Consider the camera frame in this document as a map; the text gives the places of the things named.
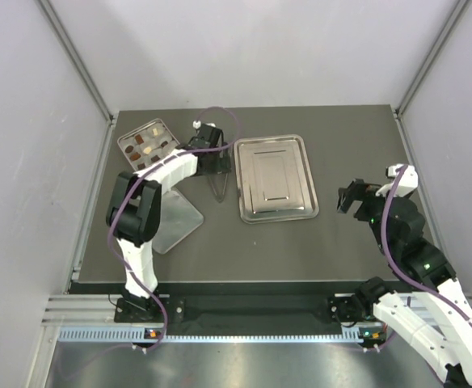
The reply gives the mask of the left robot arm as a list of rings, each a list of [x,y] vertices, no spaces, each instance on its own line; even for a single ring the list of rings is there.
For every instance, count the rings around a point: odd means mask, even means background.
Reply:
[[[115,252],[124,265],[126,283],[116,321],[152,322],[167,320],[167,312],[154,293],[158,280],[154,273],[152,240],[161,222],[162,195],[177,183],[193,176],[219,174],[230,167],[230,146],[212,149],[178,149],[159,162],[135,173],[122,172],[116,178],[106,222],[107,245],[117,243]]]

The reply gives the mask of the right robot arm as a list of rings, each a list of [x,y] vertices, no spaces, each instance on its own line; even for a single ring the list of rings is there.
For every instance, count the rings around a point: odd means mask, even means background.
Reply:
[[[445,254],[424,237],[425,218],[411,195],[419,186],[415,168],[386,169],[389,183],[354,179],[338,190],[338,213],[354,203],[357,221],[368,224],[388,267],[433,319],[427,323],[380,277],[361,283],[349,297],[330,298],[332,318],[342,327],[380,322],[427,363],[445,387],[472,387],[472,307]]]

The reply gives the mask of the steel tongs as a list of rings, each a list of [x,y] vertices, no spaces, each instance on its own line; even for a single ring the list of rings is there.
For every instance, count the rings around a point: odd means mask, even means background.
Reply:
[[[215,200],[218,203],[222,203],[225,200],[225,195],[230,180],[231,173],[221,173],[216,175],[209,175],[207,177],[209,186],[213,192]]]

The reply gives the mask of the silver tin lid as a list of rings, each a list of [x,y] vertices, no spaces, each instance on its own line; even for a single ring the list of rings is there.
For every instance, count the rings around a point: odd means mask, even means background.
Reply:
[[[204,216],[178,190],[171,189],[162,196],[158,232],[152,248],[164,255],[204,223]]]

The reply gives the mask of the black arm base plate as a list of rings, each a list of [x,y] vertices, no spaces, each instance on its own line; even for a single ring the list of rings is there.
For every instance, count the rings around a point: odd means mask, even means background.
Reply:
[[[277,320],[303,317],[316,323],[373,322],[373,308],[352,294],[225,294],[159,295],[156,299],[121,297],[117,300],[117,323],[193,323],[201,318],[271,317]]]

